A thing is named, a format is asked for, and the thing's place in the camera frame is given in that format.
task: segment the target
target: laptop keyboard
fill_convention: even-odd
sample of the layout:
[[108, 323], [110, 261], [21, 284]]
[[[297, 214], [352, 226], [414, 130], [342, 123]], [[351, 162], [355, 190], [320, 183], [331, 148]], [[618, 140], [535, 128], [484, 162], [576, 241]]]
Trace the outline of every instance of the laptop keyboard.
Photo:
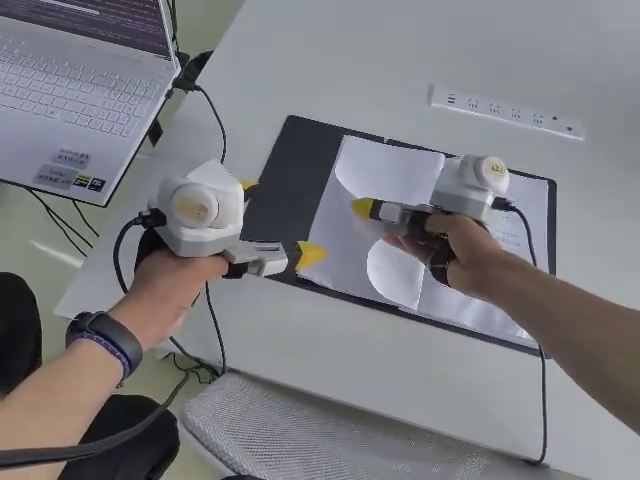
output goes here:
[[30, 55], [9, 42], [10, 50], [0, 44], [0, 109], [130, 138], [159, 88], [151, 79]]

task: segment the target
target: power outlet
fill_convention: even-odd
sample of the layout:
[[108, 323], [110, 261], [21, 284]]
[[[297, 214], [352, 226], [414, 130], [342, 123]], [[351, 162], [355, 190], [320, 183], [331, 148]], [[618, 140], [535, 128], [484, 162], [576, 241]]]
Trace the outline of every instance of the power outlet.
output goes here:
[[431, 105], [532, 127], [574, 140], [584, 140], [585, 137], [584, 128], [578, 119], [469, 95], [437, 85], [433, 87]]

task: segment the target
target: clipboard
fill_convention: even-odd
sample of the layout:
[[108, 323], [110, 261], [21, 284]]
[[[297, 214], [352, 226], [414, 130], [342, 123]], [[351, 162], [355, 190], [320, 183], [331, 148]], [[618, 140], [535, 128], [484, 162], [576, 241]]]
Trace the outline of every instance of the clipboard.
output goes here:
[[[442, 153], [447, 158], [456, 156], [418, 145], [410, 145], [349, 128], [290, 115], [285, 120], [278, 139], [271, 150], [267, 164], [260, 176], [260, 183], [255, 188], [251, 202], [245, 212], [244, 227], [241, 234], [243, 240], [295, 242], [306, 240], [309, 237], [318, 205], [345, 135], [397, 147]], [[537, 180], [545, 180], [549, 184], [547, 248], [549, 272], [555, 275], [557, 184], [549, 178], [525, 172], [510, 170], [510, 173]], [[277, 282], [433, 325], [506, 348], [535, 356], [539, 355], [537, 348], [511, 343], [456, 325], [430, 320], [381, 302], [336, 292], [309, 280], [299, 278], [295, 272], [285, 272], [270, 278]]]

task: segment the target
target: paper sheet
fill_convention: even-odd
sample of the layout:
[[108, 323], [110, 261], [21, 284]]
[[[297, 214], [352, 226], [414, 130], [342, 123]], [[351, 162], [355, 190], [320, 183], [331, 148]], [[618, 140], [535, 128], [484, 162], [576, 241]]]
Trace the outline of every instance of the paper sheet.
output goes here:
[[[427, 203], [444, 161], [441, 154], [345, 137], [309, 235], [329, 253], [300, 275], [342, 293], [535, 346], [503, 311], [436, 282], [422, 263], [381, 240], [381, 224], [351, 210], [351, 201], [361, 197]], [[548, 271], [548, 183], [512, 175], [507, 197], [527, 216], [539, 267]], [[526, 231], [515, 214], [496, 213], [488, 227], [506, 250], [530, 261]]]

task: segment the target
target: desk surface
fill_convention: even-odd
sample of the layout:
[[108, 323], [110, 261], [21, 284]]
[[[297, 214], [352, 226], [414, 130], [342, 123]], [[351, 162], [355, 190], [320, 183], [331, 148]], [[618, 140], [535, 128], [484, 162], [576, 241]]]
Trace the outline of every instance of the desk surface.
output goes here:
[[[200, 84], [229, 136], [228, 167], [256, 178], [289, 114], [457, 153], [490, 152], [558, 182], [558, 276], [640, 307], [637, 2], [247, 0]], [[428, 107], [429, 84], [580, 118], [584, 142]], [[138, 160], [57, 309], [72, 316], [119, 292], [110, 251], [161, 177], [219, 155], [191, 94]], [[135, 235], [123, 258], [132, 258]], [[530, 355], [264, 279], [218, 281], [213, 300], [232, 367], [517, 455], [541, 438], [540, 366]], [[199, 303], [180, 338], [217, 360]], [[589, 478], [631, 478], [640, 440], [549, 366], [549, 462]]]

